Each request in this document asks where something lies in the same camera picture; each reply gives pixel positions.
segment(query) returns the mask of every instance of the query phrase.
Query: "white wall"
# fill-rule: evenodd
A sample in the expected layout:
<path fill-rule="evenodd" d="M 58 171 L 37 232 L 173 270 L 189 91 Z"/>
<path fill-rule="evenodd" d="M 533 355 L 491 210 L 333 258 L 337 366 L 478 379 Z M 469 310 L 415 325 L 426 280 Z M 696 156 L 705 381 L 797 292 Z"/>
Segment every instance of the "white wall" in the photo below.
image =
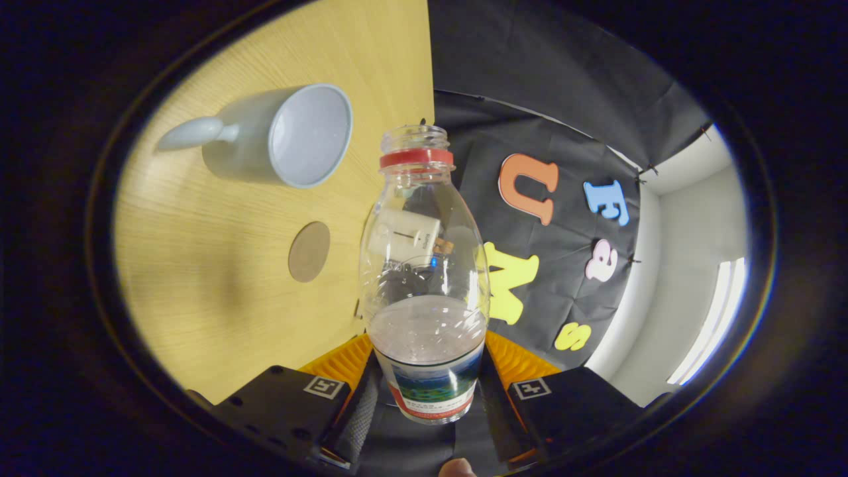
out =
<path fill-rule="evenodd" d="M 666 380 L 706 317 L 718 264 L 744 256 L 747 247 L 744 197 L 733 166 L 662 195 L 659 203 L 656 292 L 632 349 L 610 379 L 640 406 L 678 388 Z"/>
<path fill-rule="evenodd" d="M 622 300 L 610 327 L 586 362 L 588 368 L 607 381 L 624 362 L 648 314 L 660 269 L 660 232 L 660 200 L 650 189 L 642 188 L 634 253 L 634 258 L 642 263 L 634 263 L 630 269 Z"/>
<path fill-rule="evenodd" d="M 656 167 L 659 174 L 647 171 L 641 178 L 643 186 L 662 196 L 687 188 L 730 166 L 730 149 L 715 126 L 706 130 L 686 149 Z"/>

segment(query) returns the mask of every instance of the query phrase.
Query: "clear plastic bottle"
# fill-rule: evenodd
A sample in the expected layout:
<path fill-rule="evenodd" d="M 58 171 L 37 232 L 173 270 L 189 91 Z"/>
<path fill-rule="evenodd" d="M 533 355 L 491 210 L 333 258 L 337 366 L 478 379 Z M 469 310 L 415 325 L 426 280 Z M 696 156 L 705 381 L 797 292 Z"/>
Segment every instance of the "clear plastic bottle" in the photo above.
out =
<path fill-rule="evenodd" d="M 422 424 L 468 411 L 488 324 L 486 255 L 448 145 L 435 126 L 383 136 L 386 186 L 360 251 L 368 334 L 401 412 Z"/>

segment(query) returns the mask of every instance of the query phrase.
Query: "mug handle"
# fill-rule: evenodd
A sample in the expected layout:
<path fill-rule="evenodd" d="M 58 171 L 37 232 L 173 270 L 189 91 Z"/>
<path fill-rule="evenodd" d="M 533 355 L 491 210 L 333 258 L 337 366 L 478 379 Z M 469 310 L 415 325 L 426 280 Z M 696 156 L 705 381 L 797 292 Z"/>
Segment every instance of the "mug handle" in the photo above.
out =
<path fill-rule="evenodd" d="M 195 148 L 212 141 L 231 143 L 238 136 L 238 124 L 224 126 L 224 122 L 214 116 L 186 121 L 168 131 L 160 140 L 157 149 L 168 151 Z"/>

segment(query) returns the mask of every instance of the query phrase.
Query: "black backdrop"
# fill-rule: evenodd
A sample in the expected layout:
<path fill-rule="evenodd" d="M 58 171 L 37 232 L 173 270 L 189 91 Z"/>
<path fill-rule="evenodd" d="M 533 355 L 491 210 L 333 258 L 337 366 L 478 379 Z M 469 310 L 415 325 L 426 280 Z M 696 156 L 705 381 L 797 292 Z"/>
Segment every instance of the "black backdrop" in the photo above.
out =
<path fill-rule="evenodd" d="M 552 116 L 642 168 L 671 157 L 710 121 L 648 55 L 571 13 L 564 3 L 428 3 L 438 90 Z M 661 24 L 650 27 L 661 35 Z"/>
<path fill-rule="evenodd" d="M 489 329 L 515 341 L 561 369 L 583 364 L 600 343 L 624 293 L 639 230 L 639 185 L 636 170 L 604 144 L 568 126 L 503 104 L 458 94 L 436 94 L 436 124 L 448 131 L 457 170 L 454 182 L 468 204 L 483 241 L 520 258 L 536 255 L 536 278 L 511 293 L 524 308 L 515 324 L 499 319 Z M 526 154 L 556 164 L 554 192 L 519 176 L 516 189 L 531 199 L 554 201 L 549 225 L 501 199 L 498 176 L 510 154 Z M 627 201 L 630 221 L 621 227 L 589 210 L 583 183 L 617 180 Z M 586 279 L 584 269 L 594 243 L 606 239 L 618 252 L 616 270 L 607 282 Z M 557 350 L 554 342 L 565 323 L 589 325 L 592 334 L 575 351 Z"/>

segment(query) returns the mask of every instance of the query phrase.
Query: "wooden table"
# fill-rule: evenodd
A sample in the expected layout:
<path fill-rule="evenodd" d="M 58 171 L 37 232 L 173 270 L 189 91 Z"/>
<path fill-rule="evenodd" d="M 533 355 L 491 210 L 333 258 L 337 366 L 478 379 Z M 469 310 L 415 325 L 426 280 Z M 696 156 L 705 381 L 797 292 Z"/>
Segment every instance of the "wooden table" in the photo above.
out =
<path fill-rule="evenodd" d="M 252 93 L 329 82 L 354 107 L 336 173 L 299 190 L 230 182 L 200 148 L 158 152 L 183 121 Z M 151 352 L 182 386 L 222 401 L 272 364 L 298 368 L 361 334 L 359 242 L 382 187 L 382 134 L 433 121 L 426 0 L 320 0 L 251 32 L 191 74 L 137 139 L 114 216 L 120 286 Z M 312 221 L 326 265 L 295 281 L 287 255 Z"/>

